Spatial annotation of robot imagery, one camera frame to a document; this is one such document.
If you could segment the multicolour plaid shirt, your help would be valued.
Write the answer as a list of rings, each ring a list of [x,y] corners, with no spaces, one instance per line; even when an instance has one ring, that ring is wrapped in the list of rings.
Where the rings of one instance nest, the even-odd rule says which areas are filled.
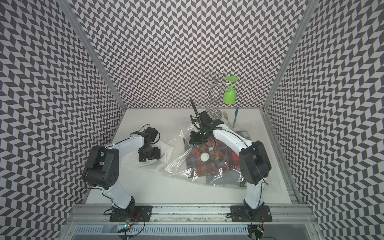
[[[224,173],[240,173],[240,159],[222,141],[209,138],[205,144],[194,145],[186,157],[185,176],[192,179],[221,176]]]

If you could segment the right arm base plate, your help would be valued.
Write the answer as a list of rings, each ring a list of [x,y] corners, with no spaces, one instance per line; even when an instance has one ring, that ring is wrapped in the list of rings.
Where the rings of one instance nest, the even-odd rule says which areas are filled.
[[[226,218],[231,219],[232,222],[269,223],[273,221],[269,206],[264,204],[255,210],[252,210],[244,205],[230,206],[230,213],[226,215]]]

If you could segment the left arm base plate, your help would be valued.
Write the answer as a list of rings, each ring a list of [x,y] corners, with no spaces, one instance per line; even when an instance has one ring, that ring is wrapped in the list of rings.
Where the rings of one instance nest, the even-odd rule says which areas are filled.
[[[149,222],[152,215],[153,206],[144,205],[136,207],[128,207],[127,209],[119,209],[112,207],[110,214],[110,222]]]

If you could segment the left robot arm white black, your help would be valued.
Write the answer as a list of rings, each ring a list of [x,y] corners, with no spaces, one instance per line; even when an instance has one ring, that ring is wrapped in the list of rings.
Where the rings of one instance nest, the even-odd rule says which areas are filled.
[[[110,146],[94,146],[89,152],[82,173],[83,181],[102,190],[103,196],[112,201],[113,207],[125,210],[134,201],[121,183],[120,167],[123,157],[137,150],[139,161],[158,160],[161,150],[153,147],[160,134],[133,132],[123,141]]]

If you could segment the clear vacuum bag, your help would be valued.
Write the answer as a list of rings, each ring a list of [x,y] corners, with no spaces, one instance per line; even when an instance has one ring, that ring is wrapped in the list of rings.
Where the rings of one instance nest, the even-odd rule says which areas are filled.
[[[272,185],[272,164],[262,141],[247,139],[221,120],[192,117],[182,131],[185,153],[165,167],[169,177],[208,186],[258,190]]]

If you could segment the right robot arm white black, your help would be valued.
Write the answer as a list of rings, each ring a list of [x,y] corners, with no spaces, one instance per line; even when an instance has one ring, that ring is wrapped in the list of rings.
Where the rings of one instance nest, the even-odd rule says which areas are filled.
[[[190,144],[205,143],[210,137],[223,142],[239,156],[240,172],[247,182],[245,206],[251,210],[260,208],[264,203],[266,178],[272,170],[264,144],[247,140],[225,124],[191,131]]]

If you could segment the white shirt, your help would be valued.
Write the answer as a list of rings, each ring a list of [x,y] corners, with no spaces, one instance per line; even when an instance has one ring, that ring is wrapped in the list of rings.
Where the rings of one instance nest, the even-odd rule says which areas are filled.
[[[132,171],[157,173],[162,170],[171,159],[175,147],[160,140],[154,145],[149,158],[140,161],[139,149],[128,153],[122,158],[121,167]]]

